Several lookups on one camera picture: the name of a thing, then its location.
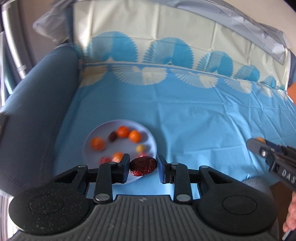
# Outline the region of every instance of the orange object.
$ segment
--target orange object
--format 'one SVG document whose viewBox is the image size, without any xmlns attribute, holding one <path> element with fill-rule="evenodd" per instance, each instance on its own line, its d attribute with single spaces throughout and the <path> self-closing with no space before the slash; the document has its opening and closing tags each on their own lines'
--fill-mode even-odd
<svg viewBox="0 0 296 241">
<path fill-rule="evenodd" d="M 287 89 L 287 92 L 288 96 L 290 96 L 294 104 L 296 104 L 296 82 Z"/>
<path fill-rule="evenodd" d="M 105 141 L 101 137 L 95 137 L 91 140 L 91 148 L 94 150 L 104 150 Z"/>
<path fill-rule="evenodd" d="M 128 138 L 130 132 L 131 131 L 126 126 L 120 126 L 116 131 L 118 137 L 120 138 Z"/>
<path fill-rule="evenodd" d="M 133 143 L 139 143 L 142 140 L 142 134 L 140 132 L 138 132 L 137 130 L 133 130 L 128 135 L 128 138 Z"/>
<path fill-rule="evenodd" d="M 120 152 L 120 151 L 115 152 L 113 154 L 113 156 L 112 156 L 112 161 L 114 161 L 114 162 L 120 162 L 121 159 L 122 159 L 122 157 L 123 157 L 123 153 L 122 152 Z"/>
<path fill-rule="evenodd" d="M 265 143 L 265 144 L 266 144 L 266 141 L 265 141 L 265 139 L 264 139 L 264 138 L 262 138 L 262 137 L 256 137 L 256 140 L 258 140 L 258 141 L 260 141 L 260 142 L 262 142 L 262 143 Z"/>
</svg>

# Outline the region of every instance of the fan pattern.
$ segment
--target fan pattern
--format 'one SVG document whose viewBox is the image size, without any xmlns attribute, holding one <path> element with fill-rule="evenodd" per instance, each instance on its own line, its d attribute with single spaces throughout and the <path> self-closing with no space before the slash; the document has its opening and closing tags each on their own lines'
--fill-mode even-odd
<svg viewBox="0 0 296 241">
<path fill-rule="evenodd" d="M 234 74 L 234 62 L 223 51 L 205 54 L 193 70 L 193 51 L 187 43 L 178 38 L 152 40 L 142 61 L 134 40 L 118 31 L 93 37 L 85 51 L 78 45 L 75 45 L 75 49 L 86 63 L 85 71 L 92 72 L 91 79 L 83 82 L 81 86 L 101 80 L 109 71 L 119 81 L 133 85 L 158 84 L 169 74 L 173 74 L 184 83 L 198 88 L 213 88 L 221 79 L 232 89 L 244 94 L 250 94 L 255 84 L 266 97 L 288 99 L 285 86 L 277 85 L 274 76 L 269 75 L 259 82 L 260 71 L 254 65 L 241 66 Z M 95 70 L 87 70 L 93 67 L 97 68 L 98 73 L 95 73 Z"/>
</svg>

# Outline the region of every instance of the red candy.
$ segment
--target red candy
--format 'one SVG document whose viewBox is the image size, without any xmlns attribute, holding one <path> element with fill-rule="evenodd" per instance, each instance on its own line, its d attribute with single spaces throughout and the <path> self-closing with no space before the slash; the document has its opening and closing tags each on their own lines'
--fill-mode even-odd
<svg viewBox="0 0 296 241">
<path fill-rule="evenodd" d="M 102 157 L 102 158 L 99 160 L 99 165 L 102 165 L 102 164 L 104 164 L 104 163 L 108 163 L 108 162 L 112 162 L 112 159 L 109 158 L 109 157 L 104 156 L 104 157 Z"/>
<path fill-rule="evenodd" d="M 130 170 L 135 177 L 152 173 L 157 168 L 157 161 L 150 156 L 135 158 L 130 162 Z"/>
</svg>

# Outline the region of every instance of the white plate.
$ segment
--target white plate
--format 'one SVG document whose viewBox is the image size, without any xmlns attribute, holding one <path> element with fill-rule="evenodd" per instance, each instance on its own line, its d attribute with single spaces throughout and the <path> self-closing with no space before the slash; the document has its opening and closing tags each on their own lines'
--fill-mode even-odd
<svg viewBox="0 0 296 241">
<path fill-rule="evenodd" d="M 121 139 L 117 138 L 114 142 L 108 140 L 108 136 L 111 132 L 116 131 L 120 126 L 127 126 L 131 131 L 138 130 L 142 134 L 141 143 L 132 143 L 128 138 Z M 94 137 L 101 137 L 105 140 L 106 149 L 103 151 L 95 151 L 91 148 L 90 142 Z M 85 159 L 85 164 L 89 169 L 98 168 L 99 160 L 106 156 L 112 158 L 114 152 L 120 151 L 122 153 L 128 153 L 131 160 L 137 157 L 136 146 L 143 144 L 146 147 L 146 153 L 156 158 L 157 147 L 156 142 L 151 134 L 151 132 L 143 125 L 132 120 L 111 120 L 99 125 L 95 128 L 86 138 L 83 145 L 83 157 Z M 131 183 L 140 177 L 135 177 L 129 172 L 128 180 L 126 183 Z"/>
</svg>

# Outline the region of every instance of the red foil-wrapped candy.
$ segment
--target red foil-wrapped candy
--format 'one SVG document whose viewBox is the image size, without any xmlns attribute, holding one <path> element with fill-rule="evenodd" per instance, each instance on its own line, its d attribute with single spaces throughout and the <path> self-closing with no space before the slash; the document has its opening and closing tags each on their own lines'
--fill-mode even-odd
<svg viewBox="0 0 296 241">
<path fill-rule="evenodd" d="M 141 152 L 139 155 L 137 155 L 136 158 L 142 157 L 142 156 L 148 156 L 146 152 Z"/>
<path fill-rule="evenodd" d="M 135 177 L 152 173 L 157 168 L 157 161 L 150 156 L 135 158 L 130 162 L 130 170 Z"/>
</svg>

